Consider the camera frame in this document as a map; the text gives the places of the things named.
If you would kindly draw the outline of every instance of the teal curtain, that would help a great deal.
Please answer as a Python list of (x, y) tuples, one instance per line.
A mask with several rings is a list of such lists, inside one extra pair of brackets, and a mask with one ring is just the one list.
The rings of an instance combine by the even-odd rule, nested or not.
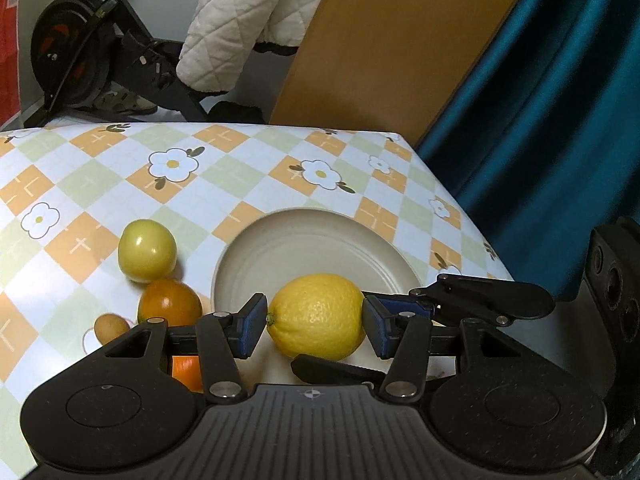
[(519, 0), (418, 154), (516, 280), (574, 294), (591, 228), (640, 217), (640, 0)]

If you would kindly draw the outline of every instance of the metal rivet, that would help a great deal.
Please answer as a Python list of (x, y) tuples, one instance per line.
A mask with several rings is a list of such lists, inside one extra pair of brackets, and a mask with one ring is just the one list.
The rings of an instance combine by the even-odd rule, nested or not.
[(394, 397), (413, 397), (418, 392), (418, 388), (407, 381), (395, 381), (389, 383), (385, 391)]
[(232, 381), (220, 381), (213, 383), (209, 387), (209, 393), (216, 397), (235, 397), (242, 391), (242, 387), (238, 383)]

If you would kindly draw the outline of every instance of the white quilted cloth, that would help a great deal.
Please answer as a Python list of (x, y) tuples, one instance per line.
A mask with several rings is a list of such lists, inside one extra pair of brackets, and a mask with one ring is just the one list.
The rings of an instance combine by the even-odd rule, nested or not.
[(299, 46), (320, 0), (199, 0), (177, 75), (202, 92), (231, 90), (257, 41)]

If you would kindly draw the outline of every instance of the white plate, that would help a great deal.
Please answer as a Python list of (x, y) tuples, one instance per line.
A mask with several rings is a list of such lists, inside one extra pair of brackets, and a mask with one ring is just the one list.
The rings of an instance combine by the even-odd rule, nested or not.
[[(340, 274), (368, 292), (406, 294), (420, 286), (396, 248), (355, 220), (321, 209), (287, 209), (255, 221), (226, 248), (213, 278), (213, 309), (237, 312), (255, 292), (271, 301), (286, 283), (316, 272)], [(366, 338), (344, 362), (385, 372), (390, 365)], [(300, 384), (266, 330), (252, 357), (236, 363), (247, 388)]]

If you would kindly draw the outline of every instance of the white flower pattern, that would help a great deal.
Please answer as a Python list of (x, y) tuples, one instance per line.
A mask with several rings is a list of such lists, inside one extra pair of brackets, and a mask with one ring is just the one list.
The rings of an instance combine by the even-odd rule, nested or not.
[(31, 208), (22, 221), (22, 227), (31, 238), (39, 240), (60, 220), (60, 211), (46, 202), (38, 202)]
[(14, 130), (5, 137), (4, 143), (6, 144), (13, 139), (22, 139), (23, 137), (26, 137), (27, 135), (31, 135), (33, 132), (37, 132), (37, 131), (39, 131), (37, 128), (27, 128), (25, 130)]
[(450, 265), (446, 269), (440, 269), (438, 271), (438, 274), (458, 274), (458, 275), (462, 275), (462, 272), (460, 272), (456, 266)]
[(451, 213), (440, 200), (429, 200), (429, 204), (433, 208), (434, 213), (440, 218), (449, 218)]
[(389, 164), (379, 157), (371, 155), (369, 157), (369, 165), (374, 170), (379, 170), (384, 174), (388, 175), (389, 173), (391, 173), (391, 167), (389, 166)]
[(149, 155), (149, 163), (151, 176), (165, 178), (171, 182), (183, 182), (198, 169), (198, 161), (180, 148), (152, 153)]
[(340, 174), (331, 169), (324, 160), (303, 160), (302, 178), (308, 183), (325, 189), (336, 189), (340, 182)]

